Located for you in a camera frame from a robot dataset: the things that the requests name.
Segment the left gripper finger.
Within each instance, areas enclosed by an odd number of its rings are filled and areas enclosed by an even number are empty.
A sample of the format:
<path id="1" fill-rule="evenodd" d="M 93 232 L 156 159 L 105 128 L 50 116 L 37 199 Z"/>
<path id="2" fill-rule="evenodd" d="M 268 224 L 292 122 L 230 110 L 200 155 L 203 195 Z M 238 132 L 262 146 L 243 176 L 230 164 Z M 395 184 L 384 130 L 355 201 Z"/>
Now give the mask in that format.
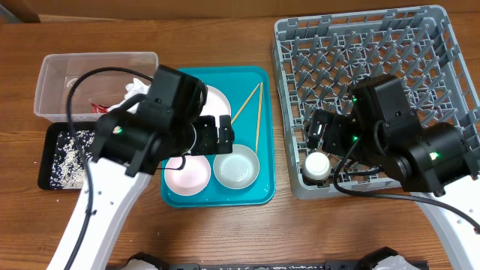
<path id="1" fill-rule="evenodd" d="M 200 116 L 197 119 L 199 135 L 203 142 L 217 142 L 217 128 L 213 115 Z"/>
<path id="2" fill-rule="evenodd" d="M 230 115 L 219 116 L 220 126 L 218 128 L 218 138 L 220 143 L 233 144 L 235 140 L 235 133 L 231 125 Z"/>

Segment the white cup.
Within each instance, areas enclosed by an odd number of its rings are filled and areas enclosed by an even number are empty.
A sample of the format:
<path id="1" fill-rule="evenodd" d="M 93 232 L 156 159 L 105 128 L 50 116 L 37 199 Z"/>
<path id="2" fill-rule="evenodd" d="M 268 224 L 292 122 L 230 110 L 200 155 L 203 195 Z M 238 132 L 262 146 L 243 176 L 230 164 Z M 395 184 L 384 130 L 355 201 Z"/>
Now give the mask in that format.
<path id="1" fill-rule="evenodd" d="M 332 171 L 332 165 L 329 158 L 322 152 L 313 152 L 309 154 L 303 163 L 302 174 L 313 181 L 326 180 Z"/>

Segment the pink bowl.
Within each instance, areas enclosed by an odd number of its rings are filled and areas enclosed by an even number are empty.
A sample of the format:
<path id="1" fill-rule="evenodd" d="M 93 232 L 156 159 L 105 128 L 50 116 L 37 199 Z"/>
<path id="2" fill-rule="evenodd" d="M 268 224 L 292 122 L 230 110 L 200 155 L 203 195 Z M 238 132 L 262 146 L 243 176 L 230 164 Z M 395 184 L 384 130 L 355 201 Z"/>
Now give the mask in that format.
<path id="1" fill-rule="evenodd" d="M 205 156 L 185 157 L 183 169 L 181 157 L 172 157 L 166 162 L 164 180 L 166 186 L 175 194 L 188 197 L 201 192 L 211 178 L 211 167 Z"/>

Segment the white napkin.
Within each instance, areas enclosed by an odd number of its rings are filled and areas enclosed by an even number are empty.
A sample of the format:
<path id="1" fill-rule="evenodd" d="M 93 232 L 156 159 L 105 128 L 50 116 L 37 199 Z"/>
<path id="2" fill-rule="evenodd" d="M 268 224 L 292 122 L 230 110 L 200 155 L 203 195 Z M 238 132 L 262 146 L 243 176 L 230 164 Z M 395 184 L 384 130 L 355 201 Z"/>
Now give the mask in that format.
<path id="1" fill-rule="evenodd" d="M 124 95 L 124 99 L 117 104 L 114 104 L 110 106 L 107 111 L 110 112 L 111 110 L 114 110 L 118 107 L 120 107 L 122 104 L 124 104 L 126 101 L 128 101 L 130 98 L 132 98 L 134 95 L 138 94 L 143 94 L 146 95 L 149 92 L 150 85 L 145 84 L 142 80 L 134 78 L 133 82 L 128 83 L 125 86 L 125 89 L 127 93 Z"/>

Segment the red sauce packet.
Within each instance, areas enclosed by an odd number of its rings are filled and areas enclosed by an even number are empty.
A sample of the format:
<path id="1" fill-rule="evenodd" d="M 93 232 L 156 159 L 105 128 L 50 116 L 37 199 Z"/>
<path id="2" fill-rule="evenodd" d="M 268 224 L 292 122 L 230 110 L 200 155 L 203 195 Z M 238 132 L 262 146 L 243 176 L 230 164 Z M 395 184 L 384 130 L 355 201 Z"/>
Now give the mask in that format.
<path id="1" fill-rule="evenodd" d="M 108 106 L 103 106 L 97 103 L 91 103 L 93 113 L 108 113 Z"/>

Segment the rice grains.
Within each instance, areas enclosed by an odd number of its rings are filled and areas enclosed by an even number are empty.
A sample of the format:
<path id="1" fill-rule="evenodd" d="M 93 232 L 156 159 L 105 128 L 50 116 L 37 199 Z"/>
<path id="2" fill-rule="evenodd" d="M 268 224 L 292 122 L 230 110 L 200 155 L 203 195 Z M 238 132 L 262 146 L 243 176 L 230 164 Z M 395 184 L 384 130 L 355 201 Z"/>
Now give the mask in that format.
<path id="1" fill-rule="evenodd" d="M 86 171 L 74 138 L 68 131 L 61 131 L 55 145 L 49 187 L 54 190 L 81 189 L 85 178 Z"/>

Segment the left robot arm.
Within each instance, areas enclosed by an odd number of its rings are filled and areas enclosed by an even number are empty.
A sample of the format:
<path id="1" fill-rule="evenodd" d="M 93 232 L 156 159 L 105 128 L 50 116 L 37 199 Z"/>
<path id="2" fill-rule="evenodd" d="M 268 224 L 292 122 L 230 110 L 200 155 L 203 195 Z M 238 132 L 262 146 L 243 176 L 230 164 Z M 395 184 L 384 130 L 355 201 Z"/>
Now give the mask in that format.
<path id="1" fill-rule="evenodd" d="M 207 87 L 195 76 L 158 66 L 145 94 L 135 94 L 96 122 L 85 181 L 49 269 L 104 269 L 119 233 L 162 161 L 229 154 L 229 115 L 201 114 Z"/>

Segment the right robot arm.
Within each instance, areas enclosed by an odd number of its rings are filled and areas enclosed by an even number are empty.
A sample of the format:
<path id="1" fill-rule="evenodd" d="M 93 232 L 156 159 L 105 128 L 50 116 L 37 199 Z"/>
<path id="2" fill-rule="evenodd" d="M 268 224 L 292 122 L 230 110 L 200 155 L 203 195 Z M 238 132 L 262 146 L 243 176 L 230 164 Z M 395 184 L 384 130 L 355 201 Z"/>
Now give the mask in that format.
<path id="1" fill-rule="evenodd" d="M 306 121 L 307 147 L 341 158 L 332 184 L 354 197 L 413 201 L 423 211 L 455 269 L 479 268 L 479 154 L 448 122 L 422 127 L 401 79 L 367 77 L 348 89 L 349 115 L 317 109 Z M 354 164 L 400 182 L 403 194 L 341 187 Z"/>

